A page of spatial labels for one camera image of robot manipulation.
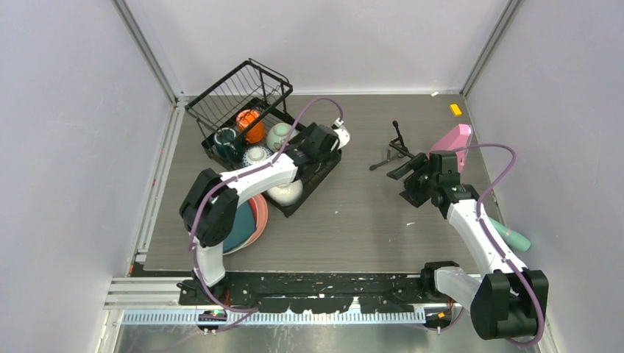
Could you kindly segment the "light green bowl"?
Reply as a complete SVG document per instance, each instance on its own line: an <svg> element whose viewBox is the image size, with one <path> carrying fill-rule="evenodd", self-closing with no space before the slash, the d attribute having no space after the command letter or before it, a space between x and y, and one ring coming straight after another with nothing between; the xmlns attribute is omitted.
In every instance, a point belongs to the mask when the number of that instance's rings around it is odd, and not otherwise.
<svg viewBox="0 0 624 353"><path fill-rule="evenodd" d="M277 152L288 137L291 128L292 125L287 123L282 122L275 124L266 134L266 146L271 151Z"/></svg>

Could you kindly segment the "white blue-rimmed bowl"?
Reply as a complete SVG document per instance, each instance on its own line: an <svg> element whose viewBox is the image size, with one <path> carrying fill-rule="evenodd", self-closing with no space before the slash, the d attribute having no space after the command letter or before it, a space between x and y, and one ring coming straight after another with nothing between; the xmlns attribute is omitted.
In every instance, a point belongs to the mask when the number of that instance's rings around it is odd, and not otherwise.
<svg viewBox="0 0 624 353"><path fill-rule="evenodd" d="M281 184L267 190L266 194L280 206L295 204L303 194L303 183L296 180L291 183Z"/></svg>

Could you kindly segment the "red patterned bowl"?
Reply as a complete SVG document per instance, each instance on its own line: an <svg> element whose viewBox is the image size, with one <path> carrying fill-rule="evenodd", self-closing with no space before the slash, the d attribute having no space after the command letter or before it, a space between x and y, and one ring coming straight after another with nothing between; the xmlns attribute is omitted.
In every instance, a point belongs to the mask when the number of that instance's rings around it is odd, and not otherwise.
<svg viewBox="0 0 624 353"><path fill-rule="evenodd" d="M247 167L263 162L272 156L273 152L265 146L253 146L244 152L242 166Z"/></svg>

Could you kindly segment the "orange mug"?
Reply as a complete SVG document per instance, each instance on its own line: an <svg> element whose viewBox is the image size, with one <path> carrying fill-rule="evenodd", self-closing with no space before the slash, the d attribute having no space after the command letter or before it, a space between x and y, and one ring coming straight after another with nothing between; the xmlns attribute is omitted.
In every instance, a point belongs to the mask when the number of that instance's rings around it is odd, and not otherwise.
<svg viewBox="0 0 624 353"><path fill-rule="evenodd" d="M243 139L250 144L260 143L265 137L265 128L260 119L260 111L246 109L236 116L236 123Z"/></svg>

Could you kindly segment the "dark green mug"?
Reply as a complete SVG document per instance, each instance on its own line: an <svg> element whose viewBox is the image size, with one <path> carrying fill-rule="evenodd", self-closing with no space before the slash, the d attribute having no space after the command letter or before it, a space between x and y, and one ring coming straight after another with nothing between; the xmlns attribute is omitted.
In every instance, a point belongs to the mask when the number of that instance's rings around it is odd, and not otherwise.
<svg viewBox="0 0 624 353"><path fill-rule="evenodd" d="M213 143L221 157L234 163L240 162L244 148L238 138L238 131L233 128L218 129L213 136Z"/></svg>

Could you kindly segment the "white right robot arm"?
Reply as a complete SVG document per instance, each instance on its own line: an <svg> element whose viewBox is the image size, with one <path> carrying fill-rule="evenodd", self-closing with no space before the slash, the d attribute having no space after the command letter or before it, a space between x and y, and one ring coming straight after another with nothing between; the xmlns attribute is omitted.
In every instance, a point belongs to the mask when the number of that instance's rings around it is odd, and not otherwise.
<svg viewBox="0 0 624 353"><path fill-rule="evenodd" d="M412 206L431 202L439 209L467 245L481 274L480 279L473 278L455 263L428 265L432 274L420 282L422 296L430 302L444 296L458 302L484 340L539 341L545 328L548 279L542 271L529 269L499 237L476 189L461 181L457 154L419 153L387 176L403 181L400 196Z"/></svg>

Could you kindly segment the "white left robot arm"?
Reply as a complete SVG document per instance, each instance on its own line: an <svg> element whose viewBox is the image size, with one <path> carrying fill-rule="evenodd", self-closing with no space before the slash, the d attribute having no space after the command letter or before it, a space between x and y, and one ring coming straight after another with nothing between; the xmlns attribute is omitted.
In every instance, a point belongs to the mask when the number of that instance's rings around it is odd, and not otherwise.
<svg viewBox="0 0 624 353"><path fill-rule="evenodd" d="M220 174L211 168L199 173L179 214L189 234L201 299L218 304L224 298L223 242L238 207L253 196L312 174L349 141L349 131L338 121L332 126L311 124L266 160Z"/></svg>

